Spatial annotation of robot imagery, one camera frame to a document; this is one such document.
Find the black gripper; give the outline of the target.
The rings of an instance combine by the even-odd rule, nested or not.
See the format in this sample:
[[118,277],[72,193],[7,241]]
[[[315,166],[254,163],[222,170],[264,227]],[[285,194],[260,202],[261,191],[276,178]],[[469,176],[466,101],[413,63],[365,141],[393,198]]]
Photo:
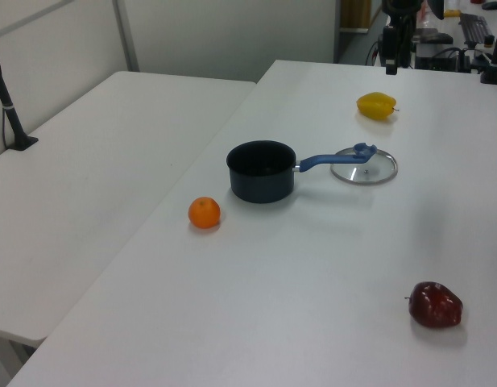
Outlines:
[[397,65],[407,68],[411,61],[412,25],[404,23],[420,10],[420,0],[383,0],[383,13],[390,18],[390,25],[403,25],[399,28],[398,52],[397,30],[393,26],[383,29],[382,58],[385,61],[387,75],[397,74]]

